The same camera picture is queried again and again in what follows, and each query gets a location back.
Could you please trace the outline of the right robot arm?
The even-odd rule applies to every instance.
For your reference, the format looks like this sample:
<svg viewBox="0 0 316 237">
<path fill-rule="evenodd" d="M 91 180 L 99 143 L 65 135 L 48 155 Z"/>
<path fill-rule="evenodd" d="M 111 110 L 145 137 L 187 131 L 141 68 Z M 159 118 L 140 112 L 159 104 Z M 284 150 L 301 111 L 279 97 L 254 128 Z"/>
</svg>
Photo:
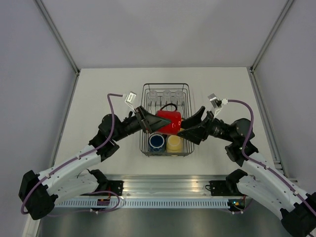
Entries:
<svg viewBox="0 0 316 237">
<path fill-rule="evenodd" d="M 229 141 L 227 156 L 239 169 L 226 177 L 231 195 L 241 193 L 272 212 L 293 237 L 306 237 L 316 229 L 316 195 L 299 188 L 271 165 L 250 142 L 254 137 L 251 120 L 240 118 L 232 124 L 217 119 L 205 107 L 181 122 L 178 136 L 198 145 L 209 136 Z"/>
</svg>

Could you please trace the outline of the red mug black handle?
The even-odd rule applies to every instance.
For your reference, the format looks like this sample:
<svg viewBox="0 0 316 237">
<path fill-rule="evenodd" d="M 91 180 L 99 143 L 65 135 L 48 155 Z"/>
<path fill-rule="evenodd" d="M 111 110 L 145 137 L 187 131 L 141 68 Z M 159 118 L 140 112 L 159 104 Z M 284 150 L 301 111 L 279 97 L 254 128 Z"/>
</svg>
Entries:
<svg viewBox="0 0 316 237">
<path fill-rule="evenodd" d="M 167 111 L 166 107 L 173 106 L 174 110 Z M 158 133 L 166 134 L 166 135 L 177 135 L 181 130 L 181 122 L 182 117 L 181 113 L 178 111 L 178 107 L 174 103 L 168 103 L 164 105 L 160 110 L 156 113 L 157 116 L 162 117 L 164 119 L 170 120 L 170 123 L 158 130 Z"/>
</svg>

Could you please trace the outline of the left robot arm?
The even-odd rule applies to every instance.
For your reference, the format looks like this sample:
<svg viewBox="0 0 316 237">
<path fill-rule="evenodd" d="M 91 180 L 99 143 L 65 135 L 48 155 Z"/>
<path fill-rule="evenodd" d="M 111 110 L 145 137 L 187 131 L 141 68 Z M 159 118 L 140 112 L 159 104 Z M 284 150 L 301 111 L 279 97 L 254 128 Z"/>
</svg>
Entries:
<svg viewBox="0 0 316 237">
<path fill-rule="evenodd" d="M 112 156 L 119 149 L 117 141 L 140 130 L 156 132 L 170 123 L 171 120 L 150 114 L 142 106 L 124 120 L 114 113 L 105 115 L 97 134 L 74 156 L 39 173 L 30 170 L 23 175 L 18 193 L 22 201 L 21 213 L 39 220 L 49 215 L 56 204 L 70 198 L 115 195 L 109 190 L 109 181 L 100 170 L 91 170 L 81 178 L 76 175 Z"/>
</svg>

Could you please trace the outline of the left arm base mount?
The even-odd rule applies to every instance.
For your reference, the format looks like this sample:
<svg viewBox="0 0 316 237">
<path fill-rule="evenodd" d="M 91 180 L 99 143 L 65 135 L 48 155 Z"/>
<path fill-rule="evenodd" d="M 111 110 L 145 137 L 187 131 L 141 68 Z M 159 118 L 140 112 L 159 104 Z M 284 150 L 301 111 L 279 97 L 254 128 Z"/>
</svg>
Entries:
<svg viewBox="0 0 316 237">
<path fill-rule="evenodd" d="M 89 174 L 93 175 L 97 180 L 97 188 L 93 191 L 92 196 L 111 196 L 111 193 L 104 191 L 111 191 L 118 196 L 122 195 L 123 181 L 122 180 L 109 180 L 100 170 L 91 170 Z"/>
</svg>

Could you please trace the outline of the blue mug dark handle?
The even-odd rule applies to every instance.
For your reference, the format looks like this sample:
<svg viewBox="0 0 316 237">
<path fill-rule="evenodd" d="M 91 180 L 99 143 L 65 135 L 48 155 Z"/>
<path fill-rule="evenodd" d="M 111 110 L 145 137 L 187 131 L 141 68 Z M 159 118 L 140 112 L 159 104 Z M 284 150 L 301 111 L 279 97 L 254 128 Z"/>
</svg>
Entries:
<svg viewBox="0 0 316 237">
<path fill-rule="evenodd" d="M 164 152 L 165 138 L 161 134 L 153 134 L 148 139 L 149 152 Z"/>
</svg>

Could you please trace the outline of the pale yellow mug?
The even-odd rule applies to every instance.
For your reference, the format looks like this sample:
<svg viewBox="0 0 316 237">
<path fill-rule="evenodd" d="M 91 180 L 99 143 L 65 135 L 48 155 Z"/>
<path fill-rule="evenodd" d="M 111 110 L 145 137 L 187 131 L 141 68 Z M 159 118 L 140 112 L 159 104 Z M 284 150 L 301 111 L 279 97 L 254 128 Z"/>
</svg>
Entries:
<svg viewBox="0 0 316 237">
<path fill-rule="evenodd" d="M 170 135 L 166 141 L 166 152 L 170 156 L 178 156 L 183 151 L 183 139 L 176 135 Z"/>
</svg>

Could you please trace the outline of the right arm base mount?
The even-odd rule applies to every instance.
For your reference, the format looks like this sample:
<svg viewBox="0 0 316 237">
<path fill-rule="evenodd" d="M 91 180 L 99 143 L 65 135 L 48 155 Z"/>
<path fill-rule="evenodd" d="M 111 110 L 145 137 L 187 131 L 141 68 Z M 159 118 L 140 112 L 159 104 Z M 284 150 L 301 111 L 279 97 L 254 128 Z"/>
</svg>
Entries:
<svg viewBox="0 0 316 237">
<path fill-rule="evenodd" d="M 237 183 L 241 178 L 248 174 L 241 169 L 237 169 L 226 176 L 225 180 L 211 180 L 205 185 L 205 189 L 208 190 L 213 197 L 242 197 L 242 194 L 237 189 Z"/>
</svg>

